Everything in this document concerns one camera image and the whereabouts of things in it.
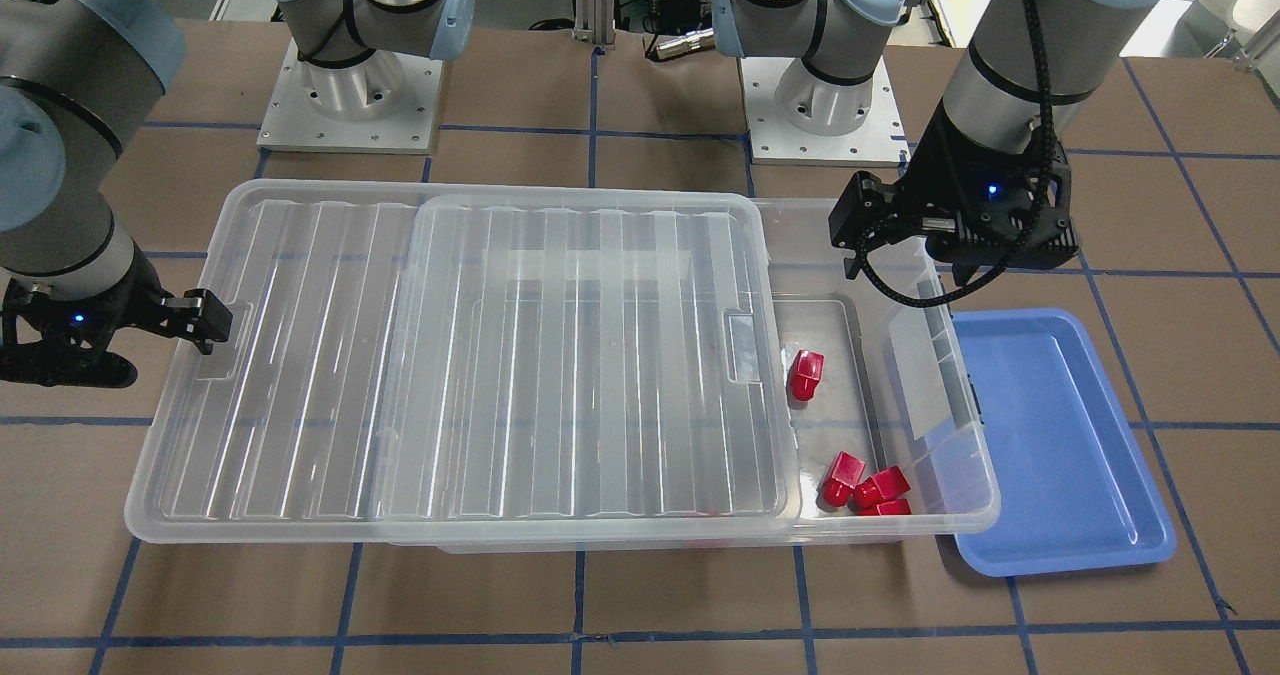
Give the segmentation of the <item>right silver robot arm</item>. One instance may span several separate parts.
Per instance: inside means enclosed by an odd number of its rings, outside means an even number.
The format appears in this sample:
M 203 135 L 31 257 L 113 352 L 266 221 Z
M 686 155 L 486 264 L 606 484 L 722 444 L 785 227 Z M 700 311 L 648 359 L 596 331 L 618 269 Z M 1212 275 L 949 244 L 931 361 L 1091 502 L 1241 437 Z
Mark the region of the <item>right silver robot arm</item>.
M 475 0 L 275 0 L 319 109 L 366 118 L 401 96 L 398 55 L 451 61 Z M 225 343 L 233 314 L 210 289 L 173 295 L 101 192 L 186 38 L 154 0 L 3 0 L 3 379 L 127 388 L 110 350 L 138 329 Z

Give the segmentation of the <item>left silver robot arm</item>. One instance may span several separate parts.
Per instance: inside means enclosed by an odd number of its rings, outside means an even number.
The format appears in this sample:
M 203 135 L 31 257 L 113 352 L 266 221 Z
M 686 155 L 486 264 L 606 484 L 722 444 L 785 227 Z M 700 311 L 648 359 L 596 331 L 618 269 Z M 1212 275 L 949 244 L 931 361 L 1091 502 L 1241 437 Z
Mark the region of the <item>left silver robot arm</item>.
M 891 288 L 872 254 L 922 237 L 955 295 L 1009 268 L 1051 270 L 1079 250 L 1061 133 L 1160 0 L 989 0 L 901 177 L 856 172 L 829 214 L 849 279 Z M 716 47 L 785 58 L 776 102 L 817 136 L 872 106 L 873 76 L 906 0 L 710 0 Z

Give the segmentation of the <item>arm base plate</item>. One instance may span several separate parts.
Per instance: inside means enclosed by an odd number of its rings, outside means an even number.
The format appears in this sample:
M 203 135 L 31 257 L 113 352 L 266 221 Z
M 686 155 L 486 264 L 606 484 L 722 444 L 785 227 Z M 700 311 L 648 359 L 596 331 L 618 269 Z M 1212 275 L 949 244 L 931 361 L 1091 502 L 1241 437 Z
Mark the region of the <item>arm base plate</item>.
M 744 58 L 739 70 L 754 163 L 892 168 L 909 160 L 883 60 L 855 86 L 820 81 L 796 58 Z
M 288 45 L 259 129 L 273 152 L 428 155 L 445 63 L 378 51 L 346 69 L 297 58 Z

